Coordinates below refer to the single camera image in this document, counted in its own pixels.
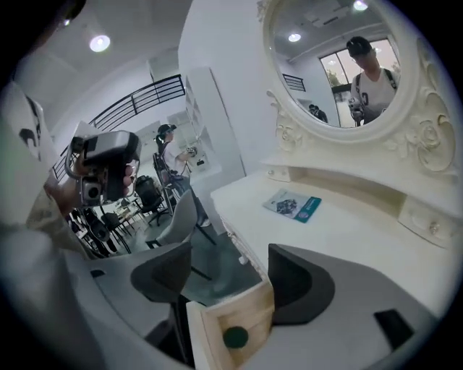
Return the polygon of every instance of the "black railing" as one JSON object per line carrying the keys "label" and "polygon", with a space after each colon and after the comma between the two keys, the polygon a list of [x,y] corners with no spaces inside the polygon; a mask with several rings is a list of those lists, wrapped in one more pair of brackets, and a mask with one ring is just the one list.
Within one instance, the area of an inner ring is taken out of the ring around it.
{"label": "black railing", "polygon": [[[180,74],[160,79],[152,84],[146,85],[132,94],[124,96],[103,112],[98,114],[90,125],[101,131],[113,131],[125,121],[171,99],[185,95],[182,78]],[[59,161],[53,167],[55,177],[61,181],[64,177],[64,159],[67,148],[63,150]]]}
{"label": "black railing", "polygon": [[305,92],[304,80],[302,78],[291,76],[290,74],[283,73],[283,78],[291,90],[298,90]]}

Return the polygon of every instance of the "booklet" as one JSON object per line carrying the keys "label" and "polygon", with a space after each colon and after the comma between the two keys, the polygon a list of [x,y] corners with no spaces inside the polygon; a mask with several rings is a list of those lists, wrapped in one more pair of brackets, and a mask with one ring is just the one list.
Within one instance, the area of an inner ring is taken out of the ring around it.
{"label": "booklet", "polygon": [[307,197],[280,189],[263,206],[280,215],[300,221],[301,223],[306,223],[320,203],[320,198]]}

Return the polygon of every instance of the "camera lens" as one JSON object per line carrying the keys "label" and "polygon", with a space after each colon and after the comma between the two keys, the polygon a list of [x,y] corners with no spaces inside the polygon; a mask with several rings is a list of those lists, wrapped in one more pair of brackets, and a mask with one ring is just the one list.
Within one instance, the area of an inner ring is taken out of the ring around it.
{"label": "camera lens", "polygon": [[90,198],[96,198],[98,196],[98,189],[97,188],[92,188],[88,190],[88,196]]}

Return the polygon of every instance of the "cap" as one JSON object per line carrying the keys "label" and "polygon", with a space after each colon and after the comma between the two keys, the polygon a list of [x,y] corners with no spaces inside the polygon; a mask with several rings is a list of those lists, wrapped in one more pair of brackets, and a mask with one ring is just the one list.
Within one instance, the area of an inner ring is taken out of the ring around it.
{"label": "cap", "polygon": [[172,132],[177,128],[174,124],[162,124],[158,128],[158,135],[166,134],[167,132]]}
{"label": "cap", "polygon": [[370,53],[373,50],[370,42],[361,36],[355,36],[347,41],[347,50],[350,56],[359,56]]}

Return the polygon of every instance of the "ceiling light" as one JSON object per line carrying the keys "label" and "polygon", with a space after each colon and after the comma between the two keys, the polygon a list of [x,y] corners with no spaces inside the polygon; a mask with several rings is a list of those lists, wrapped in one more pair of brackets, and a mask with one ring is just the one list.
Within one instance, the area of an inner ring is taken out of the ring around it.
{"label": "ceiling light", "polygon": [[292,43],[299,41],[301,39],[301,35],[299,33],[293,33],[291,36],[288,37],[288,40]]}
{"label": "ceiling light", "polygon": [[354,9],[363,12],[368,9],[368,5],[362,0],[356,0],[356,2],[354,2]]}
{"label": "ceiling light", "polygon": [[90,42],[90,49],[92,49],[96,53],[99,53],[103,50],[106,50],[110,43],[111,41],[109,40],[108,36],[99,35],[99,36],[96,36],[95,38],[92,38]]}

